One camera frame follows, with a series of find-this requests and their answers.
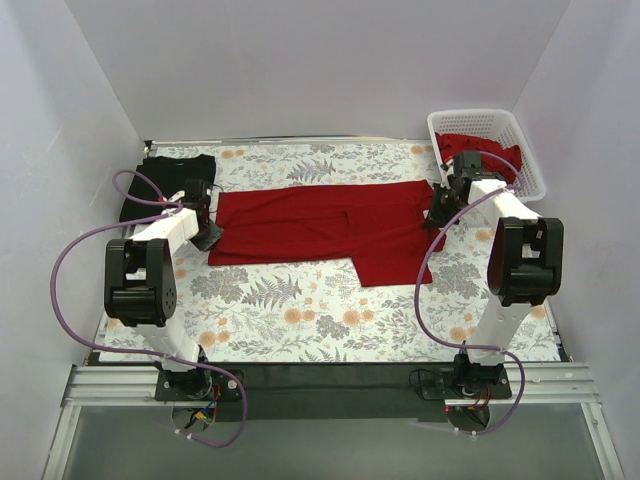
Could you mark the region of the red t-shirt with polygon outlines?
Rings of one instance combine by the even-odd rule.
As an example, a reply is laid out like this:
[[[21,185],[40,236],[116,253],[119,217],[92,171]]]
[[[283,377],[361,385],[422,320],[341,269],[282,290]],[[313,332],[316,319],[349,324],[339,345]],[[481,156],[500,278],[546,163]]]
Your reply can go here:
[[[433,191],[424,181],[300,186],[224,193],[211,266],[350,259],[364,287],[428,284],[420,269],[444,238],[424,225]]]

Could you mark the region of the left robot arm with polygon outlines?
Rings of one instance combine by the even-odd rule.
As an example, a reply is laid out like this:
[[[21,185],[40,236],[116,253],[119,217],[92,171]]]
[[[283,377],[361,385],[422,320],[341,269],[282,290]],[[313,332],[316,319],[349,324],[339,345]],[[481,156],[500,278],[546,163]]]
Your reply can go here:
[[[192,243],[207,251],[222,230],[211,222],[213,184],[190,179],[171,198],[181,206],[177,213],[162,212],[159,220],[144,222],[131,237],[112,240],[106,247],[106,314],[144,337],[159,354],[156,366],[168,386],[193,400],[205,398],[213,386],[203,348],[192,340],[184,323],[174,316],[178,289],[173,255]]]

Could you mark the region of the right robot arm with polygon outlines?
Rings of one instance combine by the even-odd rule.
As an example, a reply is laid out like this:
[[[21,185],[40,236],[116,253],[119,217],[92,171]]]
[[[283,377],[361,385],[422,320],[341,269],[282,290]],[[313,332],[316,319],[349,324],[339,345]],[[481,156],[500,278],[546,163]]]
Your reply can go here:
[[[555,295],[561,285],[564,225],[523,204],[515,186],[490,172],[484,152],[464,150],[445,161],[441,184],[424,225],[445,232],[471,210],[495,229],[487,266],[490,298],[477,330],[455,344],[457,354],[447,387],[464,397],[506,385],[504,359],[511,340],[530,310]]]

